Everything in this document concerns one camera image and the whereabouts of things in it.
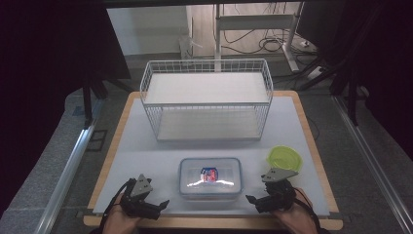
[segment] wooden table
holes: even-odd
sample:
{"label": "wooden table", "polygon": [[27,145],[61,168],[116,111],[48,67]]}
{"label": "wooden table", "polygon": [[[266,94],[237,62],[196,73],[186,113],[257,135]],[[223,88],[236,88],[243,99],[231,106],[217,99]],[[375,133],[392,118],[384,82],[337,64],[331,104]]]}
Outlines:
{"label": "wooden table", "polygon": [[[322,165],[319,157],[319,152],[314,142],[313,135],[310,130],[310,126],[307,122],[306,115],[304,113],[303,106],[297,93],[293,91],[275,91],[274,97],[292,97],[295,105],[295,109],[298,114],[298,118],[301,122],[304,135],[309,146],[316,171],[319,175],[319,180],[323,188],[323,193],[326,198],[329,211],[332,214],[339,214],[339,210],[334,199],[334,195],[331,191],[330,184],[328,182],[327,175],[325,174],[324,166]],[[140,98],[139,92],[133,92],[130,94],[125,109],[122,113],[115,135],[113,136],[112,143],[106,155],[106,159],[103,163],[100,171],[99,178],[94,188],[94,193],[88,205],[88,209],[93,209],[97,197],[100,194],[101,189],[108,177],[112,162],[115,158],[116,151],[118,149],[122,133],[131,112],[131,106],[135,98]],[[101,217],[98,215],[85,215],[84,223],[88,226],[99,226]],[[323,217],[320,219],[321,227],[328,230],[340,230],[343,227],[343,220],[333,219],[329,217]],[[171,215],[161,214],[158,220],[143,219],[139,223],[139,227],[153,227],[153,228],[236,228],[236,229],[281,229],[282,224],[274,217],[270,216],[251,216],[251,217],[227,217],[227,216],[183,216],[183,215]]]}

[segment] green bowl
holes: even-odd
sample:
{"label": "green bowl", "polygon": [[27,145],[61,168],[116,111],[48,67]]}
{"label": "green bowl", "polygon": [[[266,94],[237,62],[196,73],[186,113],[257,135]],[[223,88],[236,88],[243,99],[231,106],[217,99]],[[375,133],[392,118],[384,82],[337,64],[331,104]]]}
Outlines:
{"label": "green bowl", "polygon": [[303,160],[297,151],[284,145],[272,148],[268,154],[267,162],[272,168],[293,170],[297,173],[303,166]]}

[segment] container label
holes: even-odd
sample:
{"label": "container label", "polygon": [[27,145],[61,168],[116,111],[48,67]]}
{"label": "container label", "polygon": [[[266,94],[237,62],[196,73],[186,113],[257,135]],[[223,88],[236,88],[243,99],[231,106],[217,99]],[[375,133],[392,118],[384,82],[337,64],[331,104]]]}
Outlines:
{"label": "container label", "polygon": [[216,182],[218,180],[218,170],[216,168],[203,168],[201,170],[202,182]]}

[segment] wire rack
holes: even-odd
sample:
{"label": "wire rack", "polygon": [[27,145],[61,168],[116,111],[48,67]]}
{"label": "wire rack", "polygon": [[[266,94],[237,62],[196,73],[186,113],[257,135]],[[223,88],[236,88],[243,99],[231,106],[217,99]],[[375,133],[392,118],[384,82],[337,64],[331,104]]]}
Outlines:
{"label": "wire rack", "polygon": [[260,139],[273,83],[264,59],[149,61],[140,94],[157,140]]}

